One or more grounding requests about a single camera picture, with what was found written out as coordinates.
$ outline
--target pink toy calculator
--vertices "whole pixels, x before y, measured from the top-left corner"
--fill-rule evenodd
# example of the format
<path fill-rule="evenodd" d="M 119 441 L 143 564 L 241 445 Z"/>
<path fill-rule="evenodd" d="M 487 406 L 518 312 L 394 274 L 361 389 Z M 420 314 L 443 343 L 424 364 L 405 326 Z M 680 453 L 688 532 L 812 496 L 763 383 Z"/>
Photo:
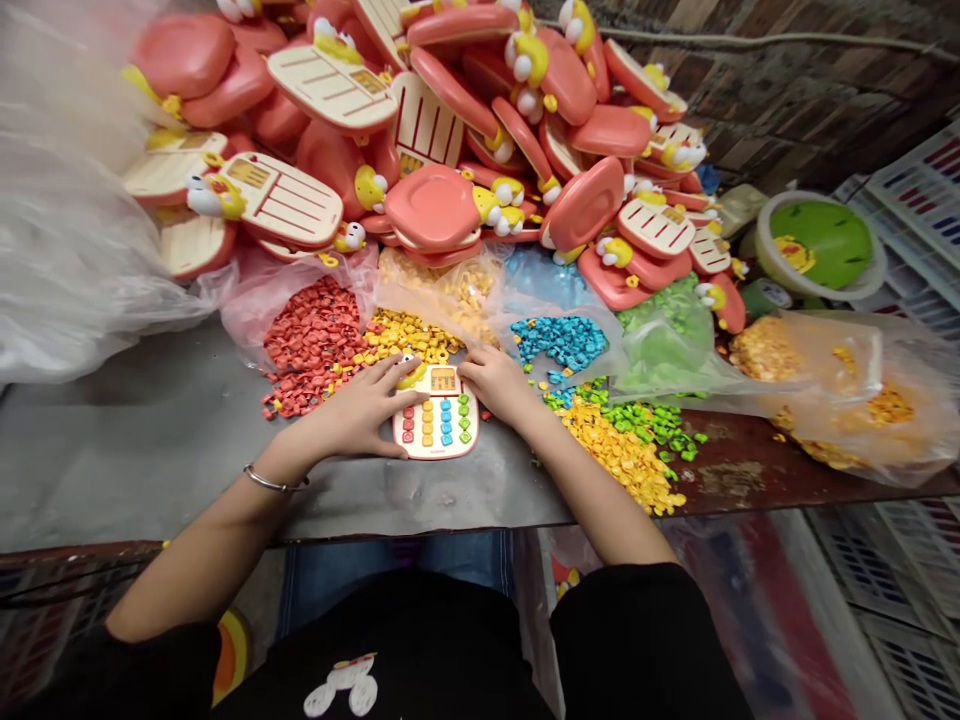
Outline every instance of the pink toy calculator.
<path fill-rule="evenodd" d="M 400 385 L 430 394 L 422 405 L 393 416 L 393 437 L 411 458 L 446 460 L 473 449 L 480 432 L 479 406 L 455 365 L 421 365 Z"/>

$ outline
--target person's right hand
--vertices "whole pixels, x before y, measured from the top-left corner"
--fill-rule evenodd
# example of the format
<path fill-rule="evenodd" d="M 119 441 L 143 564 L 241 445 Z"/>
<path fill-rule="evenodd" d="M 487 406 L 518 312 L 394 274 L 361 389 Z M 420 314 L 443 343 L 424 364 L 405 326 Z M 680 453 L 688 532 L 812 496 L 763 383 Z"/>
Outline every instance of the person's right hand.
<path fill-rule="evenodd" d="M 546 409 L 516 360 L 490 345 L 471 350 L 457 373 L 494 415 L 511 427 Z"/>

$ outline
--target table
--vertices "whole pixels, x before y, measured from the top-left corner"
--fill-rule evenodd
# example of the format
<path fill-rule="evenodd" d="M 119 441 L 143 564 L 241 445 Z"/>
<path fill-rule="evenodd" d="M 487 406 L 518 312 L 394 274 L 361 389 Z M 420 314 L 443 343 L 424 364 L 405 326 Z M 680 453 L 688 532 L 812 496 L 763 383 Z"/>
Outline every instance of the table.
<path fill-rule="evenodd" d="M 0 554 L 173 537 L 279 429 L 260 414 L 269 389 L 217 318 L 145 338 L 73 383 L 9 388 L 0 401 Z M 685 514 L 960 494 L 952 471 L 898 490 L 775 442 L 759 418 L 684 417 L 711 438 L 682 473 Z M 331 459 L 311 479 L 281 541 L 573 521 L 529 448 L 496 421 L 463 458 Z"/>

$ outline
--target wire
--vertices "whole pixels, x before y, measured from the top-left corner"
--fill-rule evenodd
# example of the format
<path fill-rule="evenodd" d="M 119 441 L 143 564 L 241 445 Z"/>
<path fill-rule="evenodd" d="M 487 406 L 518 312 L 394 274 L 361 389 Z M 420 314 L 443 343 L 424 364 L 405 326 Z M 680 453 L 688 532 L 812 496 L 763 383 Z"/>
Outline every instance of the wire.
<path fill-rule="evenodd" d="M 559 23 L 552 21 L 538 21 L 551 27 L 559 27 Z M 673 33 L 655 33 L 644 30 L 620 30 L 617 28 L 597 28 L 597 32 L 605 37 L 621 38 L 625 40 L 648 40 L 658 45 L 710 45 L 712 47 L 742 47 L 761 48 L 785 42 L 813 42 L 835 43 L 838 45 L 861 45 L 864 47 L 888 47 L 897 50 L 907 50 L 921 56 L 929 55 L 938 60 L 949 63 L 960 63 L 960 55 L 954 55 L 937 47 L 937 43 L 924 45 L 910 40 L 895 38 L 871 38 L 859 35 L 841 35 L 834 33 L 781 33 L 766 35 L 758 38 L 745 38 L 739 35 L 677 35 Z"/>

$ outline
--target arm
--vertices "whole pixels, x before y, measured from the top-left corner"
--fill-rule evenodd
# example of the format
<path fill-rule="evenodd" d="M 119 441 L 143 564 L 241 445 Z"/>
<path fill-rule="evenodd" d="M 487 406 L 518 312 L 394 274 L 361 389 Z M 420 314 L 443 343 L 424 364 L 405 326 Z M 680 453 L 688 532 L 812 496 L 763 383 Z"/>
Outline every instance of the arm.
<path fill-rule="evenodd" d="M 472 350 L 460 375 L 498 418 L 530 445 L 607 565 L 677 562 L 677 556 L 643 507 L 588 453 L 531 391 L 506 353 Z"/>
<path fill-rule="evenodd" d="M 406 458 L 402 447 L 377 435 L 384 420 L 427 397 L 389 396 L 420 362 L 399 360 L 396 355 L 364 370 L 314 412 L 281 430 L 254 462 L 257 474 L 296 487 L 331 455 Z M 292 495 L 239 475 L 137 578 L 107 617 L 110 634 L 140 642 L 179 625 L 216 622 L 280 525 Z"/>

